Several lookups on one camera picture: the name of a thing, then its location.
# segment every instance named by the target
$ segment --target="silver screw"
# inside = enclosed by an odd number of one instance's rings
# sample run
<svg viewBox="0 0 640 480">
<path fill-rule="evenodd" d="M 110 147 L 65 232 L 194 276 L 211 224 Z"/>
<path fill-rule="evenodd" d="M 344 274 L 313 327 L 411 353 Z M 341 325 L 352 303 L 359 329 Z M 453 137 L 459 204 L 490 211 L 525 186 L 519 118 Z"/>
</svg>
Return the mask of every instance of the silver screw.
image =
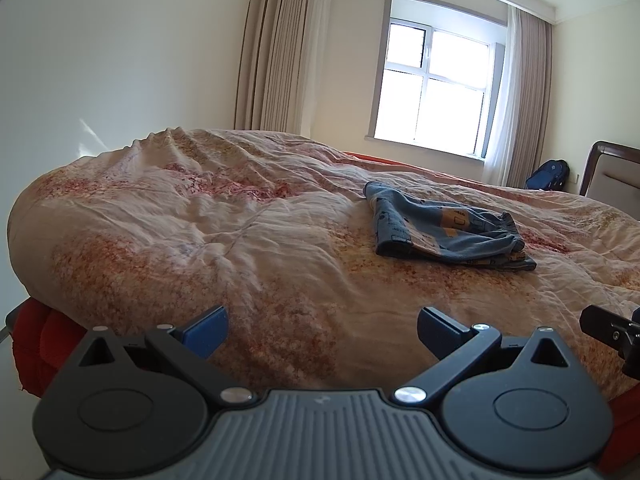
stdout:
<svg viewBox="0 0 640 480">
<path fill-rule="evenodd" d="M 251 390 L 247 390 L 242 386 L 233 386 L 220 392 L 220 399 L 229 404 L 244 404 L 254 398 Z"/>
<path fill-rule="evenodd" d="M 405 404 L 417 404 L 427 398 L 427 392 L 417 386 L 403 386 L 394 391 L 394 397 Z"/>
</svg>

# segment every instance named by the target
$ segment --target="wooden headboard frame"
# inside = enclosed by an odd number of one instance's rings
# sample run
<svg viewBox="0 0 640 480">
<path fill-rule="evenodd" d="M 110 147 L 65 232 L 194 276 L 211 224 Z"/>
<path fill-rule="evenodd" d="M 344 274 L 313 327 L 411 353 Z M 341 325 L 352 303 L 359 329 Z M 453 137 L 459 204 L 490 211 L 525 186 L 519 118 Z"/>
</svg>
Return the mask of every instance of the wooden headboard frame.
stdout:
<svg viewBox="0 0 640 480">
<path fill-rule="evenodd" d="M 587 159 L 587 165 L 584 168 L 582 184 L 580 185 L 580 194 L 583 196 L 587 194 L 587 190 L 591 184 L 593 174 L 596 171 L 596 164 L 598 163 L 600 155 L 616 156 L 617 158 L 631 160 L 636 164 L 640 164 L 640 150 L 630 148 L 628 146 L 622 146 L 622 144 L 607 142 L 606 140 L 599 140 L 591 147 L 591 153 Z"/>
</svg>

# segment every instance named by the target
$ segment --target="headboard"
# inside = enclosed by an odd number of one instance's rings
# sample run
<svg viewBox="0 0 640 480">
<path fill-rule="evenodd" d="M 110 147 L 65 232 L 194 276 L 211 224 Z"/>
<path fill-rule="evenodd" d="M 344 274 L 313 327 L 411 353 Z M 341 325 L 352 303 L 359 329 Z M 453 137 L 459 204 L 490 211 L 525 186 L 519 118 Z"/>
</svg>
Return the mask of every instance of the headboard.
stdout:
<svg viewBox="0 0 640 480">
<path fill-rule="evenodd" d="M 580 194 L 640 220 L 640 150 L 596 142 L 584 168 Z"/>
</svg>

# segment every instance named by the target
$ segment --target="curtain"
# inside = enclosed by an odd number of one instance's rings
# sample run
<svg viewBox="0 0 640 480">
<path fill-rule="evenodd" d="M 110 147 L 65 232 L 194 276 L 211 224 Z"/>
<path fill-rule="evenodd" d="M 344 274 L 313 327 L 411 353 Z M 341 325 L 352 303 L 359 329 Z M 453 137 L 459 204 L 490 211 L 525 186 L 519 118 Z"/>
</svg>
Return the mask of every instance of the curtain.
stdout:
<svg viewBox="0 0 640 480">
<path fill-rule="evenodd" d="M 523 187 L 540 164 L 551 87 L 551 25 L 509 7 L 504 67 L 482 180 Z"/>
<path fill-rule="evenodd" d="M 331 0 L 250 0 L 235 128 L 310 137 Z"/>
</svg>

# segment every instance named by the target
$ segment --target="bedspread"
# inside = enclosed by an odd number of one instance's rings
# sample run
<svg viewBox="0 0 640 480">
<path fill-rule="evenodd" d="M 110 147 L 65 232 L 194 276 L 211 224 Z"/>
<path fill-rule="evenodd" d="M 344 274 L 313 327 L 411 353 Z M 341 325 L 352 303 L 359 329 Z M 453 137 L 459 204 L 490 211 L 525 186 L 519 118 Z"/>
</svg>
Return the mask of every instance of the bedspread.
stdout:
<svg viewBox="0 0 640 480">
<path fill-rule="evenodd" d="M 377 256 L 369 180 L 508 211 L 538 268 Z M 415 329 L 425 305 L 505 335 L 553 326 L 607 398 L 634 384 L 578 317 L 590 303 L 630 317 L 640 303 L 640 223 L 581 196 L 368 162 L 289 134 L 178 128 L 38 178 L 8 240 L 28 293 L 85 327 L 138 333 L 224 304 L 230 333 L 212 361 L 258 389 L 403 383 L 434 362 Z"/>
</svg>

